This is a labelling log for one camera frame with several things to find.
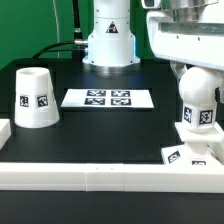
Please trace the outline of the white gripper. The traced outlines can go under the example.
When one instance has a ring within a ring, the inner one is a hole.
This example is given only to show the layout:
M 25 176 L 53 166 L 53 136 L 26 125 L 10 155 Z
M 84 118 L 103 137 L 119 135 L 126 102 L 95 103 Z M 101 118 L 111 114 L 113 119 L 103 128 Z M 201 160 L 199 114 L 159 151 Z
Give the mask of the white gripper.
M 178 80 L 185 64 L 224 71 L 224 9 L 205 9 L 197 23 L 174 23 L 162 11 L 149 11 L 146 21 L 154 55 L 171 61 Z

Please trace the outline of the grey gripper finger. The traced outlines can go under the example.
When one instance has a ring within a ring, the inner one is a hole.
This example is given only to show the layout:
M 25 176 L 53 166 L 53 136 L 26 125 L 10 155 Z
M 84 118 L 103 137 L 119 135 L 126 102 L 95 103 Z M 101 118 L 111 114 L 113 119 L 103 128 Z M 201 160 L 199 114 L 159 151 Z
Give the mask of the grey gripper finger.
M 215 99 L 217 102 L 224 103 L 224 89 L 223 88 L 217 88 L 215 90 Z

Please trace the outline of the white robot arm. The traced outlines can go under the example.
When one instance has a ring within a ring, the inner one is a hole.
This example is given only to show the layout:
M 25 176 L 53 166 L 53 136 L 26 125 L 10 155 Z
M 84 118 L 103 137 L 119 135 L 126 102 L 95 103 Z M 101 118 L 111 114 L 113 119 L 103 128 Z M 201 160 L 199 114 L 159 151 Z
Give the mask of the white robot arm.
M 130 0 L 93 0 L 94 28 L 83 62 L 108 70 L 139 61 Z M 181 75 L 187 64 L 224 72 L 224 0 L 141 0 L 153 54 Z

